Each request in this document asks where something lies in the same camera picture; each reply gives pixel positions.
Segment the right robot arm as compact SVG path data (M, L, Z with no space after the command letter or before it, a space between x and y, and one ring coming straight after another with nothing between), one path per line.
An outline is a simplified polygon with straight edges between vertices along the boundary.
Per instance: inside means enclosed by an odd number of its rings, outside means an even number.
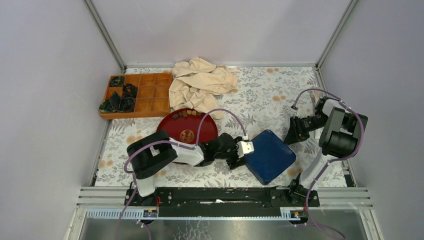
M319 99L313 116L289 118L288 133L283 140L286 145L304 142L311 132L321 130L317 156L290 184L296 187L286 193L291 205L301 205L307 199L303 188L316 190L336 160L357 154L368 120L366 115L354 113L342 101L327 96Z

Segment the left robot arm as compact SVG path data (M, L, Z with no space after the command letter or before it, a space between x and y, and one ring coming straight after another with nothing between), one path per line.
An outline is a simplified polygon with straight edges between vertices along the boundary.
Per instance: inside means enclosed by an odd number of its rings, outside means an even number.
M254 145L248 136L232 138L227 133L207 142L188 144L160 130L130 144L126 150L128 160L123 170L133 176L137 187L136 199L148 206L155 200L154 175L168 164L206 167L218 159L225 160L233 170L247 163L247 155L254 152Z

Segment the navy box lid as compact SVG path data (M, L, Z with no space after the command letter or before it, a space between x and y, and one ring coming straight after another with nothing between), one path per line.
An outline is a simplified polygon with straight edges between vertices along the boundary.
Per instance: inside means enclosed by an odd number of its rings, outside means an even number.
M296 154L269 129L251 141L254 151L245 156L246 167L262 185L268 185L296 161Z

